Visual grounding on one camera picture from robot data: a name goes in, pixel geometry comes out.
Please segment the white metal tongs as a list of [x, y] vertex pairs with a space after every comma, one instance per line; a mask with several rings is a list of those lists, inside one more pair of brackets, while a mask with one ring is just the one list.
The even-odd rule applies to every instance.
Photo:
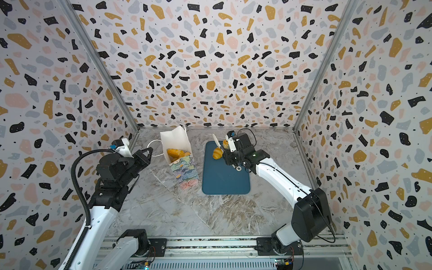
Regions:
[[219, 152], [221, 154], [221, 158], [224, 159], [225, 163], [229, 166], [235, 168], [238, 172], [242, 171], [242, 168], [238, 165], [234, 152], [230, 150], [230, 148], [225, 148], [223, 146], [223, 142], [219, 141], [215, 134], [212, 134], [213, 140], [217, 147], [219, 148]]

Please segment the rectangular pastry bread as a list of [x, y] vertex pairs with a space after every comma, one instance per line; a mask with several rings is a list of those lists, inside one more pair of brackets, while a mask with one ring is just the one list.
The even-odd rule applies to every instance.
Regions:
[[226, 139], [223, 141], [223, 147], [224, 147], [224, 149], [229, 149], [230, 148], [229, 147], [229, 143], [228, 143], [228, 141]]

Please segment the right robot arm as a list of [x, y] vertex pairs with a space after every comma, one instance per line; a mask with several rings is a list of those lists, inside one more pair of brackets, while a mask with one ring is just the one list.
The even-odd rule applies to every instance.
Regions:
[[217, 149], [228, 166], [242, 168], [270, 183], [293, 208], [290, 223], [271, 236], [273, 251], [288, 252], [295, 242], [309, 243], [323, 230], [331, 229], [331, 214], [327, 196], [320, 189], [312, 189], [284, 171], [264, 150], [256, 150], [246, 133], [229, 131], [224, 141], [214, 139]]

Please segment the teal tray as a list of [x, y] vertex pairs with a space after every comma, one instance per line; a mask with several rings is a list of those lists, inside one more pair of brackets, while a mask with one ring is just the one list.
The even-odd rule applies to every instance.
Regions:
[[223, 158], [215, 160], [213, 150], [217, 145], [205, 145], [202, 191], [206, 195], [246, 195], [250, 192], [250, 174], [246, 169], [237, 171], [225, 164]]

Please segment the floral paper bag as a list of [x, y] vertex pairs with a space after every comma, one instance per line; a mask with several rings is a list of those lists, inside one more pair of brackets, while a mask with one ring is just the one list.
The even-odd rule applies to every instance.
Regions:
[[188, 189], [198, 184], [199, 174], [186, 127], [178, 126], [172, 130], [160, 132], [160, 138], [150, 141], [147, 147], [154, 142], [162, 144], [163, 152], [152, 154], [152, 157], [164, 157], [181, 189]]

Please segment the small striped bun top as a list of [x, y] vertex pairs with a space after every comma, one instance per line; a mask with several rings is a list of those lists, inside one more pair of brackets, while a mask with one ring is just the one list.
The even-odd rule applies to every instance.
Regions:
[[219, 147], [215, 148], [212, 154], [213, 159], [219, 160], [223, 157], [223, 150]]

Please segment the large seeded oval bread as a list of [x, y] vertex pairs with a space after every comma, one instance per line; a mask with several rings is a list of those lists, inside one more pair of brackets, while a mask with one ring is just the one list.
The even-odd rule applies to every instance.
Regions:
[[185, 156], [191, 155], [191, 153], [188, 151], [183, 151], [183, 150], [179, 150], [179, 149], [172, 149], [172, 148], [169, 148], [167, 150], [167, 154], [169, 156], [171, 163], [177, 161], [178, 159], [184, 158]]

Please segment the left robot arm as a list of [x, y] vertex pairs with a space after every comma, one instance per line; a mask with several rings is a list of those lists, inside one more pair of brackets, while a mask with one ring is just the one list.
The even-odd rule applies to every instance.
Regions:
[[118, 270], [131, 256], [145, 255], [152, 251], [144, 229], [129, 229], [118, 238], [114, 250], [102, 262], [95, 264], [106, 233], [132, 190], [129, 183], [150, 165], [153, 149], [148, 147], [132, 154], [126, 145], [112, 145], [104, 152], [106, 155], [96, 167], [100, 178], [89, 200], [83, 195], [78, 184], [76, 168], [83, 158], [94, 154], [94, 151], [82, 154], [72, 165], [73, 186], [83, 205], [86, 218], [60, 266], [62, 270]]

